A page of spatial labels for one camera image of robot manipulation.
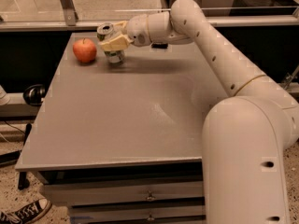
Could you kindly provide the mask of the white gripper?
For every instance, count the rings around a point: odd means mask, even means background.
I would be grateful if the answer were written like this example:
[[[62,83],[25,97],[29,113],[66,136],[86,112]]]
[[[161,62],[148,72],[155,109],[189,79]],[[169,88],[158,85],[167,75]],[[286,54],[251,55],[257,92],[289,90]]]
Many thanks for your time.
[[[116,22],[113,24],[113,28],[116,34],[98,36],[98,45],[103,51],[124,50],[132,43],[136,47],[151,44],[146,14],[135,16],[129,21]]]

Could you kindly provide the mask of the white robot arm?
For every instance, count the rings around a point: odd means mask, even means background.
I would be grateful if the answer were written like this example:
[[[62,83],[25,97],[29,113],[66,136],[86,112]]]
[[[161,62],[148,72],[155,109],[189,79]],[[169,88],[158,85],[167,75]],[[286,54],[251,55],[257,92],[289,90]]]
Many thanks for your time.
[[[299,138],[299,104],[206,19],[193,0],[170,11],[104,23],[100,48],[193,42],[228,97],[203,125],[206,224],[292,224],[283,151]]]

